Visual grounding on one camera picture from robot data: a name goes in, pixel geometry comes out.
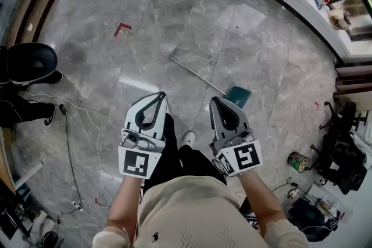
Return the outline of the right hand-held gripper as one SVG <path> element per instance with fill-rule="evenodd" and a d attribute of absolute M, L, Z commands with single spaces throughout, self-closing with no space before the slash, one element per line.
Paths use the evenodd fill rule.
<path fill-rule="evenodd" d="M 248 128 L 243 110 L 229 100 L 216 96 L 211 98 L 209 109 L 214 131 L 214 141 L 209 146 L 214 155 L 212 162 L 217 163 L 217 169 L 225 176 L 237 177 L 261 166 L 260 142 L 253 136 L 253 129 Z"/>

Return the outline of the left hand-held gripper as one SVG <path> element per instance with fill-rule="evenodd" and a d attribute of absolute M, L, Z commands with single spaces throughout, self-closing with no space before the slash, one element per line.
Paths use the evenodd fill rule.
<path fill-rule="evenodd" d="M 163 136 L 167 110 L 167 95 L 158 92 L 144 96 L 128 109 L 124 126 L 141 128 L 141 132 L 123 128 L 118 146 L 119 173 L 135 178 L 150 179 L 166 145 Z M 145 112 L 153 109 L 152 120 L 145 123 Z"/>

